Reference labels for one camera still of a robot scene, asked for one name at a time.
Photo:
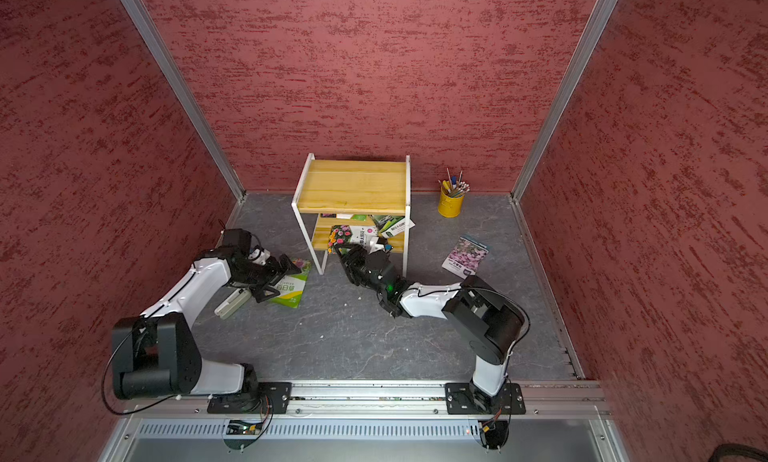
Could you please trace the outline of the green lawn seed bag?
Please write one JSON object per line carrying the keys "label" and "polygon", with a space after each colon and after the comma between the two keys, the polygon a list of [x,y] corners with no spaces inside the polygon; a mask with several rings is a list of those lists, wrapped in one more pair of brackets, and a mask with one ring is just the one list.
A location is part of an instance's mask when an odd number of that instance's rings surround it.
{"label": "green lawn seed bag", "polygon": [[406,216],[372,215],[371,216],[380,237],[392,238],[410,230],[415,223]]}

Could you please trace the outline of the pink flower seed bag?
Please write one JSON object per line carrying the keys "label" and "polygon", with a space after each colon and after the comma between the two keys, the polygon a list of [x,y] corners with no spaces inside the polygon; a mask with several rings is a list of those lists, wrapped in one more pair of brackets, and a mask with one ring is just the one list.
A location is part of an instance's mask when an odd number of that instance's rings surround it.
{"label": "pink flower seed bag", "polygon": [[476,274],[480,263],[488,254],[489,248],[485,244],[471,237],[461,236],[441,267],[458,277],[466,278]]}

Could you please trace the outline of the colourful flower seed bag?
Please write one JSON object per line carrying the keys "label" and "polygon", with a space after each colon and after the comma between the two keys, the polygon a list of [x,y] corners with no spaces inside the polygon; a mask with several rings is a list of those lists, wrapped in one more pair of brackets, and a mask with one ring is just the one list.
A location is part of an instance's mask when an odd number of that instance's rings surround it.
{"label": "colourful flower seed bag", "polygon": [[368,246],[372,240],[378,240],[378,230],[375,226],[334,225],[330,229],[328,251],[332,252],[334,247],[345,244]]}

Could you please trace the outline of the white wooden two-tier shelf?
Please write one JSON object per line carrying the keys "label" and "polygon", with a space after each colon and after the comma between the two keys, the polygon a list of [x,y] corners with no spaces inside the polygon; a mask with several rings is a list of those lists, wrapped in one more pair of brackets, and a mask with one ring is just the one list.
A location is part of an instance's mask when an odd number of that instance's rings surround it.
{"label": "white wooden two-tier shelf", "polygon": [[[330,160],[308,154],[291,208],[309,250],[312,267],[324,274],[330,228],[340,214],[412,214],[411,157],[402,161]],[[336,218],[323,222],[325,214]]]}

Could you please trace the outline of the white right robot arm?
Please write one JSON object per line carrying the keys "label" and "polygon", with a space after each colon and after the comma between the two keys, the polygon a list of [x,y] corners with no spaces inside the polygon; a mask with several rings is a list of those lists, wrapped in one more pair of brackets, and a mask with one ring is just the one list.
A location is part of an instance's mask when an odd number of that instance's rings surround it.
{"label": "white right robot arm", "polygon": [[445,385],[450,414],[525,412],[521,390],[508,381],[509,358],[530,328],[522,307],[476,275],[450,285],[425,285],[402,276],[384,250],[344,244],[334,252],[348,280],[374,291],[390,316],[445,320],[467,342],[475,368],[468,382]]}

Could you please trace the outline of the green white seed bag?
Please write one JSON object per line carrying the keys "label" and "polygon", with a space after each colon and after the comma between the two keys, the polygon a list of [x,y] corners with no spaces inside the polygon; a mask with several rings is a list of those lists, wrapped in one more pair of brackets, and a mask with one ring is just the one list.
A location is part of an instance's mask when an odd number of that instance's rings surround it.
{"label": "green white seed bag", "polygon": [[275,285],[279,294],[269,299],[270,303],[290,308],[297,308],[300,305],[312,269],[312,262],[299,258],[294,258],[292,262],[299,268],[299,273],[285,275]]}

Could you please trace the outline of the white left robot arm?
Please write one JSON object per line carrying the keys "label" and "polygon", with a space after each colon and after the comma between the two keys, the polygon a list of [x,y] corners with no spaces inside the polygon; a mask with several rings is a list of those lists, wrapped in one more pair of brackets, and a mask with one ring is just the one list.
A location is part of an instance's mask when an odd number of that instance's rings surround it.
{"label": "white left robot arm", "polygon": [[220,289],[232,289],[232,300],[264,302],[279,296],[279,282],[299,272],[289,256],[272,255],[251,232],[224,230],[220,244],[201,252],[155,304],[114,325],[100,395],[154,405],[206,396],[211,414],[285,413],[290,384],[261,384],[250,364],[204,358],[192,327]]}

